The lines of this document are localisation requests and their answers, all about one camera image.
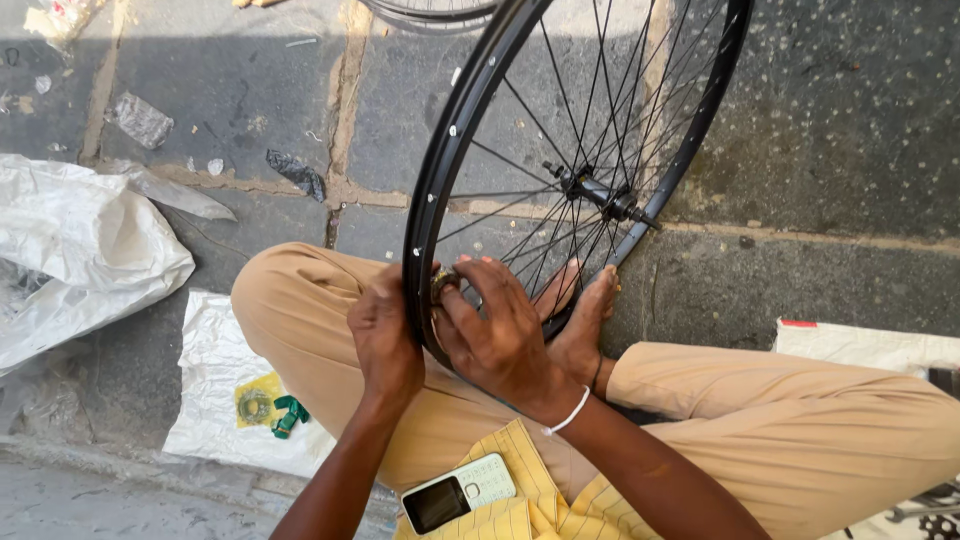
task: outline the second bicycle wheel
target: second bicycle wheel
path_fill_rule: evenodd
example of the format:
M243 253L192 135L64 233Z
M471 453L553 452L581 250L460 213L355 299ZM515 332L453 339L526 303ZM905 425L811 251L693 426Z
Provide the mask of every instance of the second bicycle wheel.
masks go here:
M753 0L499 7L444 107L407 221L408 318L441 363L450 367L430 318L434 258L499 258L531 298L554 272L575 272L570 286L580 288L619 264L657 225L707 135L752 8ZM569 270L573 258L580 264ZM563 327L573 302L544 322L545 336Z

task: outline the green ribbon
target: green ribbon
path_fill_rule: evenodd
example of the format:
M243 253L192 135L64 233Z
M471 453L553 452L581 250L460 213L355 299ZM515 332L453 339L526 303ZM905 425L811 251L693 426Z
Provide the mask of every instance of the green ribbon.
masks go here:
M300 420L302 423L306 423L310 419L310 413L306 411L306 408L297 401L297 398L293 396L282 396L274 400L274 408L280 410L282 408L287 409L287 413L283 415L283 418L276 421L276 423L271 426L271 431L274 433L274 437L278 439L285 439L290 436L290 430L294 428L294 425L297 423L297 420Z

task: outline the stone pavement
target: stone pavement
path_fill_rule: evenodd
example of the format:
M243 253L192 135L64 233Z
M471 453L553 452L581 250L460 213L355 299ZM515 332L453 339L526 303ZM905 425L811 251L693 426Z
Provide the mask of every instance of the stone pavement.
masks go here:
M65 59L21 29L27 5L0 0L10 15L0 50L18 51L0 65L11 109L0 152L137 160L239 218L161 207L196 272L81 339L89 429L75 442L156 451L180 410L189 287L229 293L250 257L289 240L399 261L423 151L476 35L388 29L352 0L243 11L227 0L108 0ZM769 349L777 317L960 336L958 17L950 2L758 0L664 230L621 268L606 352L638 340ZM285 47L305 38L317 43ZM53 88L41 96L32 88L43 74ZM104 124L99 112L125 90L174 118L157 150ZM268 148L316 168L326 204L267 167ZM224 174L203 171L213 159ZM478 182L502 188L491 178ZM510 241L503 221L489 221L450 255Z

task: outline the black plastic scrap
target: black plastic scrap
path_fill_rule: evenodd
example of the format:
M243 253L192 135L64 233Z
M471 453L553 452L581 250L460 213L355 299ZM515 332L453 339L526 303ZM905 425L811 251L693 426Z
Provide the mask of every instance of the black plastic scrap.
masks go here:
M288 158L276 150L269 149L267 150L267 164L305 191L307 195L318 202L322 203L324 201L324 179L308 165L304 165L293 158Z

